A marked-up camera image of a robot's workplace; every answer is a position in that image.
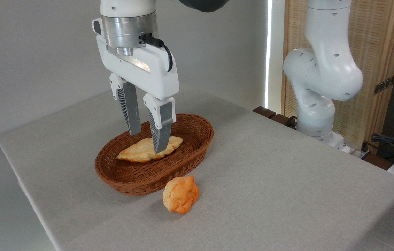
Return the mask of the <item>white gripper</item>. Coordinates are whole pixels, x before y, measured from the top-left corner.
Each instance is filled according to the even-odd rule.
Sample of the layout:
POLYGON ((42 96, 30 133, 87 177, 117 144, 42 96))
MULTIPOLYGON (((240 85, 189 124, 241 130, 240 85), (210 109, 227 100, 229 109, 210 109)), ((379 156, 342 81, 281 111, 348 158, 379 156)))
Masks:
POLYGON ((120 56, 108 51, 106 40, 97 36, 103 65, 110 70, 113 97, 120 103, 130 135, 141 132, 136 87, 147 92, 143 102, 148 108, 154 153, 165 150, 171 126, 176 122, 175 99, 179 92, 176 64, 170 71, 169 55, 163 48, 147 44, 133 49, 132 56, 120 56))

